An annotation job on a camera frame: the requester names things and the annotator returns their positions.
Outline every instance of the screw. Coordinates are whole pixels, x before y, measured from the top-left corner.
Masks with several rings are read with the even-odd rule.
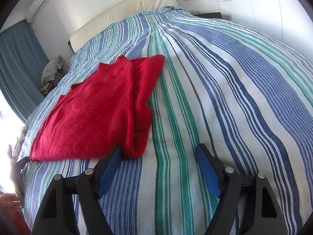
[[[85,170],[85,174],[86,175],[91,175],[91,174],[93,174],[93,169],[87,169],[87,170]]]
[[[234,172],[234,169],[233,169],[232,167],[226,167],[226,168],[225,168],[225,171],[226,171],[227,173],[233,173],[233,172]]]
[[[263,173],[261,173],[261,172],[258,173],[258,177],[260,179],[265,179],[265,175]]]
[[[55,176],[53,177],[53,179],[58,181],[58,180],[61,179],[61,177],[62,177],[62,176],[61,176],[60,174],[57,174],[57,175],[55,175]]]

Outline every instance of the bed sheet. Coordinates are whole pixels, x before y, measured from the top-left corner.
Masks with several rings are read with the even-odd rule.
[[[77,51],[68,74],[32,113],[19,158],[29,154],[59,96],[99,62],[112,63],[121,54],[163,54],[166,60],[148,102],[147,148],[142,157],[123,161],[100,202],[114,234],[204,233],[218,200],[195,161],[198,143],[242,174],[263,172],[288,234],[296,234],[313,203],[313,68],[294,49],[234,22],[165,7],[112,24]],[[29,226],[55,174],[78,175],[96,163],[29,163],[23,209]],[[73,201],[80,233],[87,234],[79,200]],[[237,214],[233,234],[239,222]]]

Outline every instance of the curtain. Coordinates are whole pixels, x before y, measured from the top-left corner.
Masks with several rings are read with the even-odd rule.
[[[26,20],[0,33],[0,90],[24,123],[44,99],[40,78],[48,62]]]

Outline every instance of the white headboard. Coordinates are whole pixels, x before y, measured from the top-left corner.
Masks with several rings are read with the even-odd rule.
[[[169,5],[178,6],[176,0],[124,0],[103,11],[78,29],[70,38],[71,47],[76,52],[110,24],[146,10],[158,9]]]

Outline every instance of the white wall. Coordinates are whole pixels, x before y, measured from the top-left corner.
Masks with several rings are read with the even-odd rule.
[[[67,42],[70,36],[102,11],[123,0],[50,0],[36,17],[40,26],[37,38],[49,59],[70,56]],[[220,11],[217,0],[177,0],[185,9]]]
[[[313,22],[298,0],[220,0],[223,17],[256,28],[313,63]]]
[[[25,12],[29,9],[30,5],[34,0],[19,0],[9,17],[2,26],[0,33],[10,26],[25,19]]]
[[[6,21],[23,20],[33,0],[20,0]],[[123,0],[50,0],[35,19],[37,38],[49,59],[70,56],[70,36],[93,17]],[[298,0],[177,0],[188,11],[221,11],[231,19],[290,45],[313,63],[313,23]]]

